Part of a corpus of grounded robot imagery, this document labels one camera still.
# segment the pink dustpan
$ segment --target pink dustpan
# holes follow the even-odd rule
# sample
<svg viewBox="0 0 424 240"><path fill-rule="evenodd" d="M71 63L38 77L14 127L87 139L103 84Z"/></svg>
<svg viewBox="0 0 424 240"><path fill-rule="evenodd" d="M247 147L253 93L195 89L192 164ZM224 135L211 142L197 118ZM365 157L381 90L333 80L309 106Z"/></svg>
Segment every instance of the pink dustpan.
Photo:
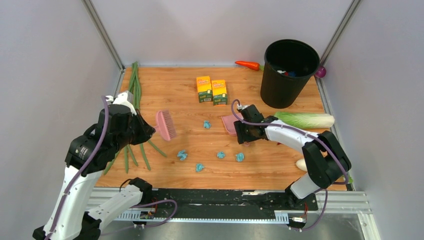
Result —
<svg viewBox="0 0 424 240"><path fill-rule="evenodd" d="M156 129L156 132L160 133L160 136L165 141L171 141L171 139L177 136L177 131L175 130L170 111L158 111L156 113L156 124L157 126L155 126L154 129Z"/></svg>
<svg viewBox="0 0 424 240"><path fill-rule="evenodd" d="M241 113L237 113L237 117L243 119ZM222 116L221 119L228 134L230 136L237 136L236 128L234 128L234 122L238 121L238 119L233 114L229 116Z"/></svg>

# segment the wooden tabletop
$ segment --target wooden tabletop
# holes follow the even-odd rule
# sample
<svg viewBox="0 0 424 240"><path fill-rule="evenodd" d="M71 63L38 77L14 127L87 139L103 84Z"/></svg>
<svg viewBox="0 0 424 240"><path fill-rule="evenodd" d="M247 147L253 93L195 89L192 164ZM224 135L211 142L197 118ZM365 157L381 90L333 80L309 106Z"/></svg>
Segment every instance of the wooden tabletop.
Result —
<svg viewBox="0 0 424 240"><path fill-rule="evenodd" d="M121 91L128 89L131 71L131 68L125 70ZM151 171L146 168L139 146L131 146L139 166L135 166L130 157L129 173L125 173L124 151L121 151L97 186L118 187L126 179L139 177L154 188L284 190L305 174L295 165L302 158L301 153L266 140L257 140L249 146L239 145L237 137L227 134L221 120L222 116L231 114L230 106L213 106L212 102L198 101L196 77L210 76L211 80L226 80L229 102L239 99L243 105L255 104L264 116L273 115L281 110L271 108L261 100L262 71L242 67L140 67L138 73L142 88L141 115L155 126L156 112L168 109L177 137L171 141L161 139L159 134L152 137L152 142L167 157L148 143L144 144ZM324 112L313 77L293 105L284 111ZM210 129L203 127L205 120L211 123ZM188 153L184 161L177 157L181 150ZM221 151L226 155L223 159L217 157ZM243 162L236 161L238 153L244 154ZM198 163L205 167L201 172L196 172ZM346 190L346 187L333 185L329 190Z"/></svg>

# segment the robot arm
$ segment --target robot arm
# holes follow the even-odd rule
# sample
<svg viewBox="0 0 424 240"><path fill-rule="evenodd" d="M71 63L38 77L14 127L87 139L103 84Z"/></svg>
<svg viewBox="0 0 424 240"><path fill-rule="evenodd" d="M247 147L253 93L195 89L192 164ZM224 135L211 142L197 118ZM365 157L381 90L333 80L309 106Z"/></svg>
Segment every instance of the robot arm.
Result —
<svg viewBox="0 0 424 240"><path fill-rule="evenodd" d="M328 188L343 176L335 160L330 155L323 156L322 152L326 152L326 149L312 137L321 140L334 153L346 172L351 169L351 162L332 132L304 131L290 126L274 116L265 118L255 105L239 106L238 111L246 122L257 124L234 122L239 144L264 139L287 145L303 153L307 173L285 189L289 194L287 204L290 207L298 206L308 195Z"/></svg>
<svg viewBox="0 0 424 240"><path fill-rule="evenodd" d="M105 122L105 110L100 111L97 124L93 124L83 135L71 142L65 158L65 176L60 195L47 224L33 232L32 236L35 239L44 240L46 237L51 240L98 239L101 230L124 210L150 201L152 186L140 178L135 178L110 200L86 211L93 187L107 163L112 161L115 154L126 145L144 143L155 133L155 129L144 121L140 112L131 104L132 97L128 91L120 93L116 98L107 97L107 101L111 104L108 106L109 114L106 116L108 124L103 142L94 158L73 183L61 206L61 213L54 222L65 189L88 160L100 139Z"/></svg>

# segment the purple onion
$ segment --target purple onion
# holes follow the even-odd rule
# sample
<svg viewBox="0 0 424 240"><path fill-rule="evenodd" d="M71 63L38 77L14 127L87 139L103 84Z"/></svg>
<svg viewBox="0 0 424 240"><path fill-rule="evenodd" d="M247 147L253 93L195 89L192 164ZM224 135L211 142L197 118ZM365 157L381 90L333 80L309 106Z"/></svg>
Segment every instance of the purple onion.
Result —
<svg viewBox="0 0 424 240"><path fill-rule="evenodd" d="M323 78L326 76L326 74L327 74L326 68L323 66L319 66L314 76L317 78Z"/></svg>

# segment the orange carrot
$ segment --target orange carrot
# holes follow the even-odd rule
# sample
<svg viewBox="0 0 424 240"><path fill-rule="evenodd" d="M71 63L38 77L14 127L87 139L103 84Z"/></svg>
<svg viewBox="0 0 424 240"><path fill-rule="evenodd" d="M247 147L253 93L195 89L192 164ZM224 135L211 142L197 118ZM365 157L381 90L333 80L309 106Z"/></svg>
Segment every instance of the orange carrot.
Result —
<svg viewBox="0 0 424 240"><path fill-rule="evenodd" d="M259 71L261 65L254 61L236 61L235 64L238 64L240 66Z"/></svg>

